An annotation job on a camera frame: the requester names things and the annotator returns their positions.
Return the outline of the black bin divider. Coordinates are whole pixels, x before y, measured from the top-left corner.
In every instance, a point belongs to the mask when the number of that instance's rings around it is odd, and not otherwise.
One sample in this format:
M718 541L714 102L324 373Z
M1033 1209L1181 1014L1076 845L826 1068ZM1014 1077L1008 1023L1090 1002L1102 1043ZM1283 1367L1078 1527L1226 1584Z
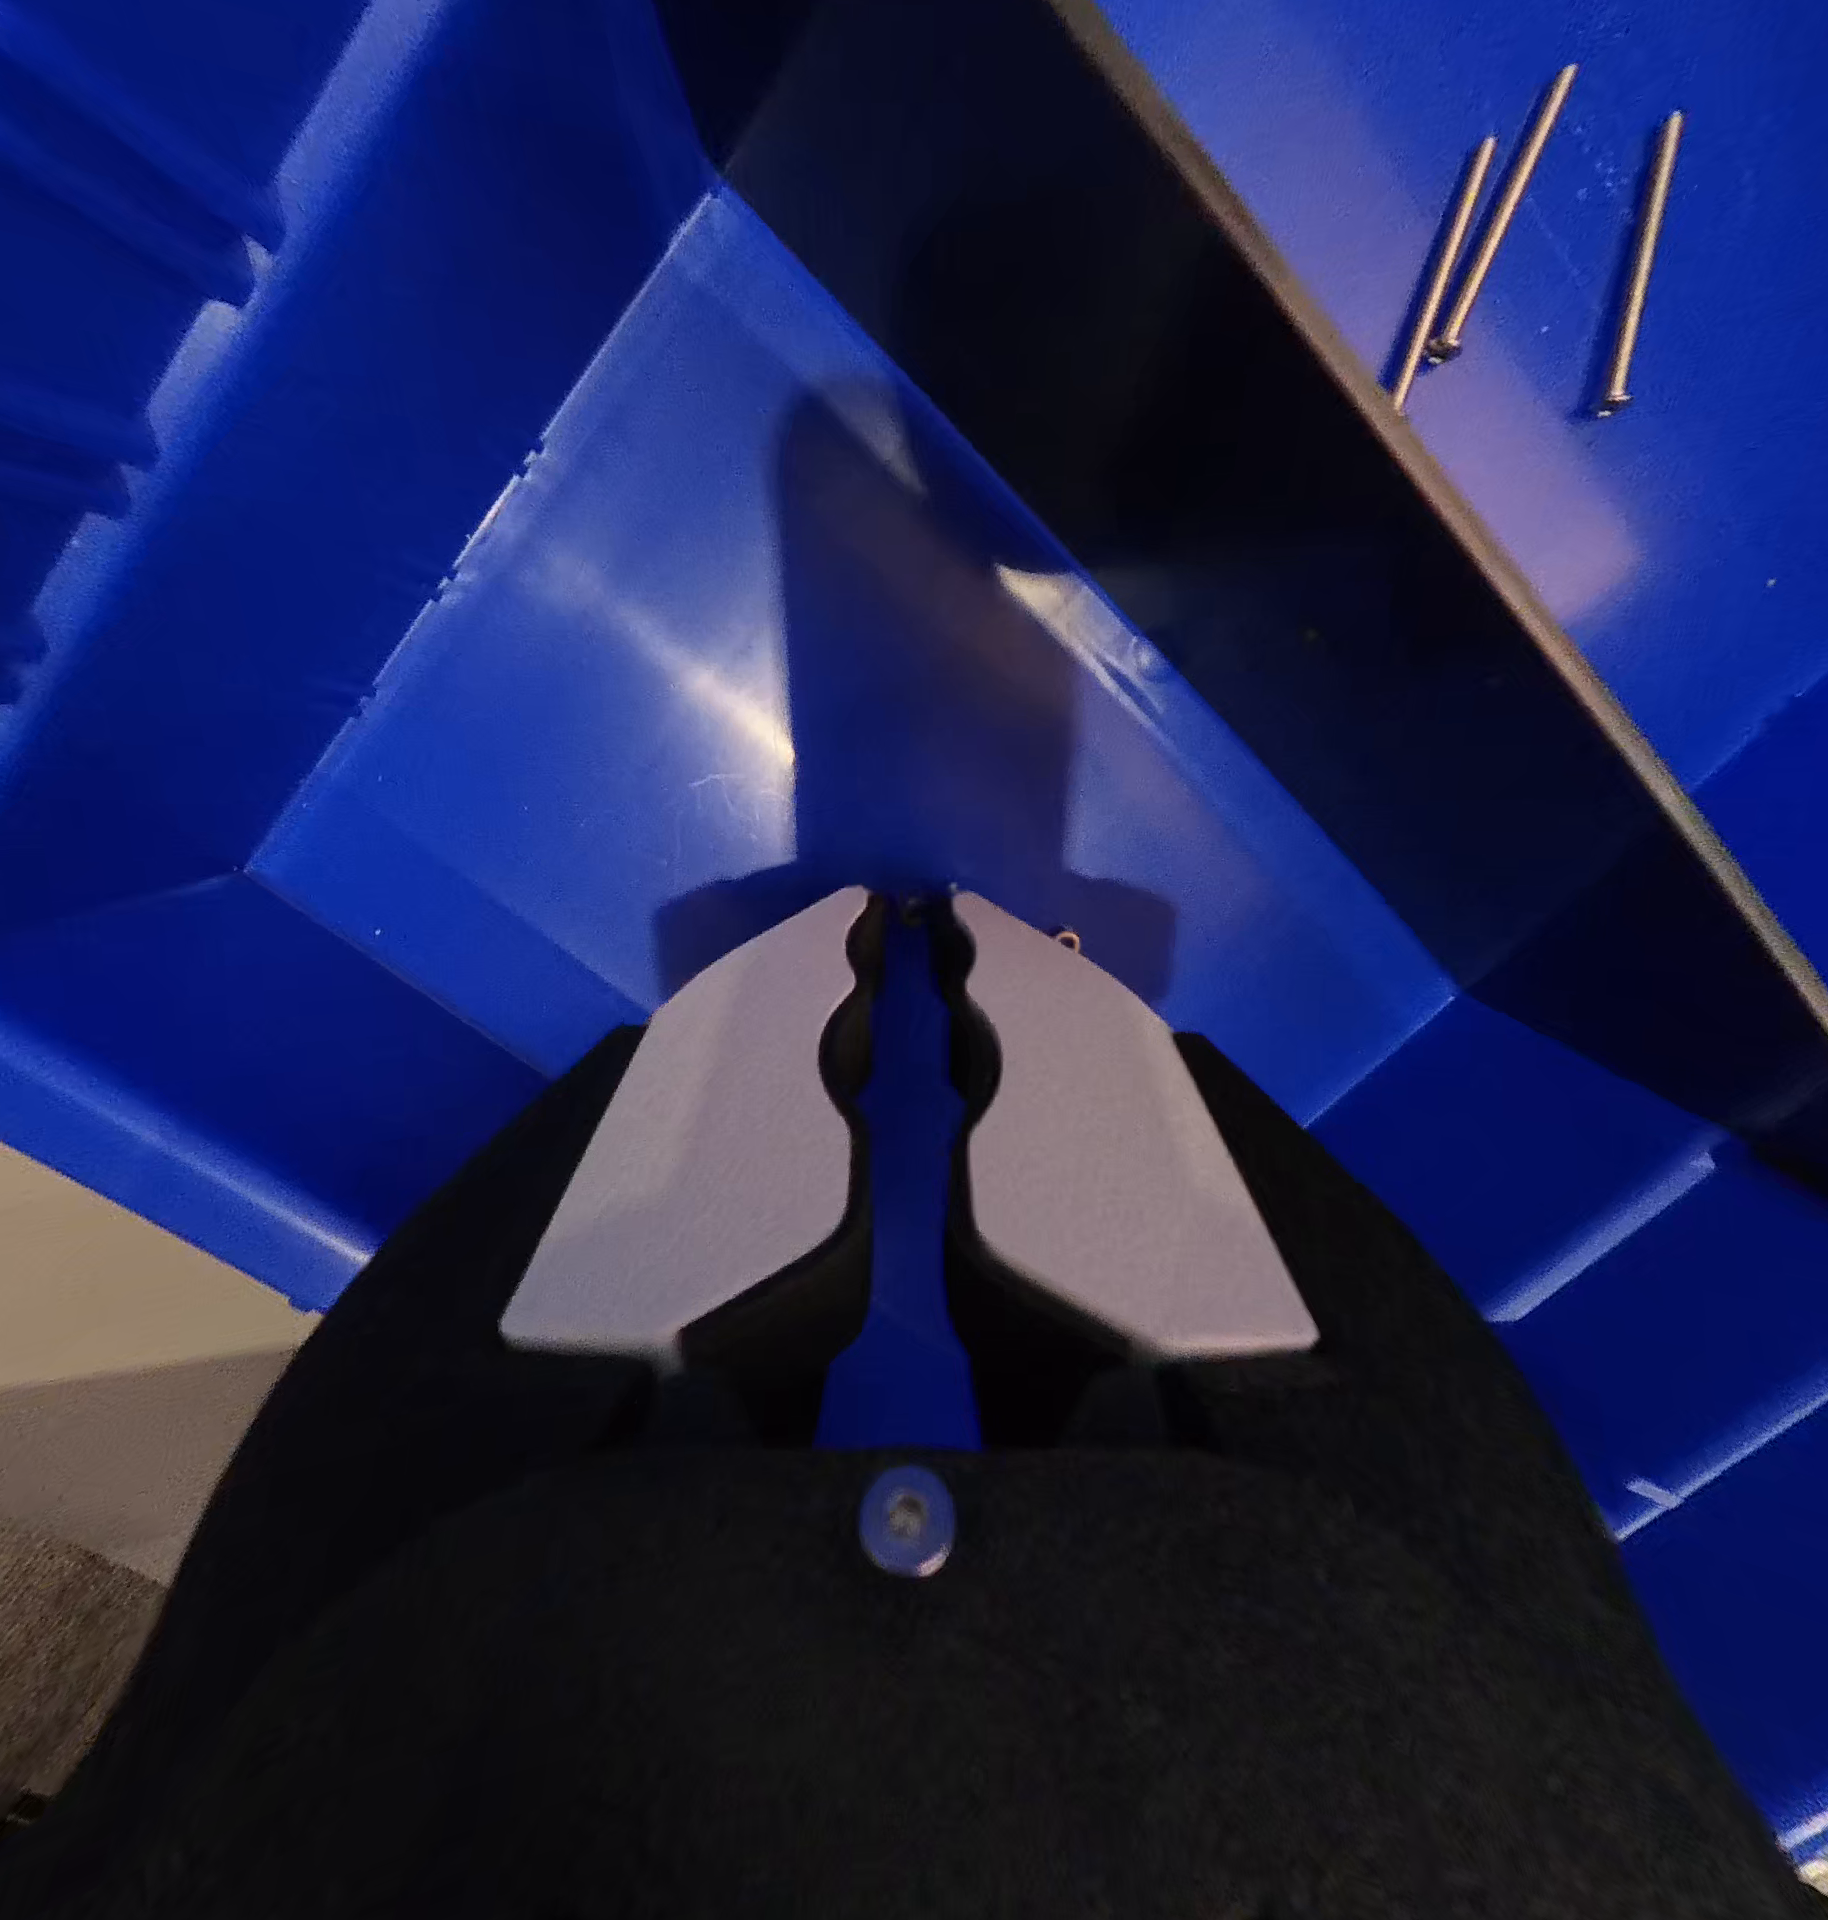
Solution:
M700 144L1455 988L1828 1199L1828 988L1095 5L657 5Z

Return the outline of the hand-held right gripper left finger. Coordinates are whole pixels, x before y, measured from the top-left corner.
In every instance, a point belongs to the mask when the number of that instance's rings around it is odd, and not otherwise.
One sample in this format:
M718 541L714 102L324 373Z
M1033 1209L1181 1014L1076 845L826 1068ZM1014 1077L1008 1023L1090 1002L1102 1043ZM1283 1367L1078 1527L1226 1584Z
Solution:
M871 1304L874 897L718 958L646 1023L499 1332L709 1381L806 1446Z

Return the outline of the blue bin with black divider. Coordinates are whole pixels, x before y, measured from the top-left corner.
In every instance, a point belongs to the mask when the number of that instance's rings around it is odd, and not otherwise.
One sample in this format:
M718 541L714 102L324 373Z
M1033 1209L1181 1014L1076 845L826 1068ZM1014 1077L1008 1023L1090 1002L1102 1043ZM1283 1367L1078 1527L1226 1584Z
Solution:
M1095 5L1828 988L1828 5ZM1632 404L1590 420L1648 146ZM1478 1004L709 162L657 5L0 5L0 1141L327 1306L761 924L1078 931L1499 1326L1828 1854L1828 1199Z

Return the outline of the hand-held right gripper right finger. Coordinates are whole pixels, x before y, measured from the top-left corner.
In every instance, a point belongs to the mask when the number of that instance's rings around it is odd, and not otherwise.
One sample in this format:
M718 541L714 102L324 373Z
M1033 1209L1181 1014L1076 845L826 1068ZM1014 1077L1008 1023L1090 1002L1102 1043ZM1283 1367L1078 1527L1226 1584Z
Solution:
M985 1449L1063 1443L1093 1391L1317 1348L1167 1023L977 894L930 932L961 1100L944 1286Z

